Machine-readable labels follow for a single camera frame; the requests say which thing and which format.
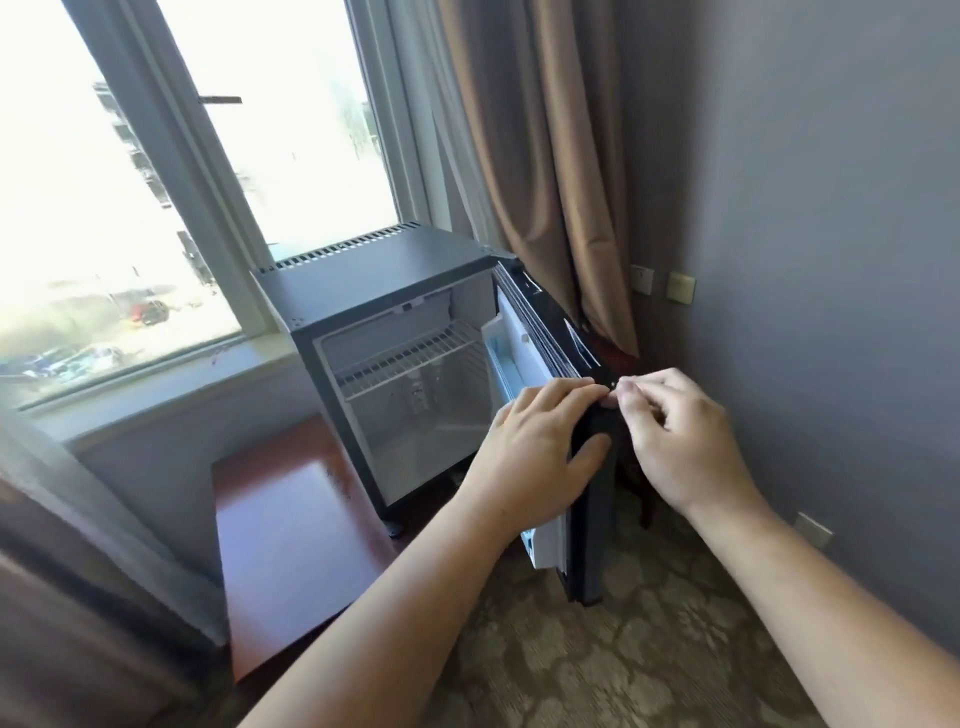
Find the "finger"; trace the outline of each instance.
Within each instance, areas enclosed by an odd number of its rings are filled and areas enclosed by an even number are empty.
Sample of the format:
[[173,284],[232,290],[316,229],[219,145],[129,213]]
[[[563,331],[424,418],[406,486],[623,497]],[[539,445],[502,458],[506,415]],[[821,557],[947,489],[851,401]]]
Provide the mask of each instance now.
[[694,394],[704,393],[693,379],[679,369],[662,369],[659,372],[651,372],[648,375],[632,376],[630,379],[637,383],[652,382],[654,384],[666,384],[668,387],[679,389],[681,392],[691,392]]
[[577,496],[583,493],[589,480],[600,470],[611,444],[610,435],[604,433],[593,435],[577,450],[577,454],[570,458],[568,464],[570,478],[571,482],[576,484]]
[[493,415],[493,423],[490,425],[490,429],[503,425],[507,420],[507,416],[510,415],[510,410],[513,408],[514,403],[511,401],[508,401],[506,404],[500,407],[500,409],[496,411],[496,414]]
[[564,398],[579,387],[586,387],[593,383],[593,377],[587,376],[580,379],[556,377],[550,379],[537,394],[537,397],[530,404],[530,409],[548,412],[560,404]]
[[661,436],[663,428],[654,417],[653,409],[646,396],[634,382],[621,379],[616,385],[616,400],[620,412],[630,429],[630,439],[634,448],[645,448],[652,440]]
[[524,387],[514,400],[514,412],[522,412],[537,398],[542,387]]
[[687,392],[681,392],[666,384],[657,384],[652,381],[634,381],[631,383],[666,417],[670,416],[671,411],[676,412],[683,400],[690,399]]
[[603,384],[588,384],[585,387],[578,387],[564,397],[564,400],[554,407],[553,411],[560,415],[572,431],[573,426],[584,416],[587,408],[609,393],[610,387],[605,387]]

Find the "window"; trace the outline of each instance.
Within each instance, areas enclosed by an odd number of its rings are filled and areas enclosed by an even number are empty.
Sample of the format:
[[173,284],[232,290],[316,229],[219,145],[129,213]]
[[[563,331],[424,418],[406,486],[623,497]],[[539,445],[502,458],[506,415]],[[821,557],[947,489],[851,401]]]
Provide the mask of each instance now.
[[0,3],[0,398],[25,406],[240,331],[59,2]]
[[344,0],[160,0],[274,259],[397,222]]
[[273,333],[251,270],[429,219],[387,0],[249,5],[0,3],[0,402]]

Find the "gray wall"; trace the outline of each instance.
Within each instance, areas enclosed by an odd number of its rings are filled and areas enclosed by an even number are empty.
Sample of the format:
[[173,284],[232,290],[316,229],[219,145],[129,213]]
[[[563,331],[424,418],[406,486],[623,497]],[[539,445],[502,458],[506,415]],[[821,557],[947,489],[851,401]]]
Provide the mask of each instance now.
[[624,0],[651,364],[732,411],[783,515],[960,654],[960,4]]
[[185,563],[219,580],[210,466],[321,407],[297,360],[215,399],[128,430],[78,457]]

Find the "fridge foot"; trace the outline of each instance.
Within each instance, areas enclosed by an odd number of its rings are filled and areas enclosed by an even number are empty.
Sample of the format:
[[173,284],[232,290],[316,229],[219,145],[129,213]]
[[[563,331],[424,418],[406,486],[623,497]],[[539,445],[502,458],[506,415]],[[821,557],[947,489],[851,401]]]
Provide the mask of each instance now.
[[382,521],[383,527],[387,529],[387,535],[392,539],[398,539],[403,535],[403,526],[396,521]]

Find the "parked car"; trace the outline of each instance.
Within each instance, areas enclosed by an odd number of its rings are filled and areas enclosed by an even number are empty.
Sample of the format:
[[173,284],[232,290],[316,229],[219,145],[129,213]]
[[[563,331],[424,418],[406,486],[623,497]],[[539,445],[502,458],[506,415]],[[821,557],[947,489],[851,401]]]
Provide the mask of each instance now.
[[57,368],[57,379],[67,383],[83,376],[97,376],[124,364],[124,354],[116,347],[87,347]]
[[138,303],[133,309],[132,319],[145,327],[159,324],[170,318],[170,307],[163,301],[156,299]]
[[62,346],[48,349],[42,354],[32,356],[24,364],[24,374],[46,378],[56,376],[58,371],[77,355],[75,347]]

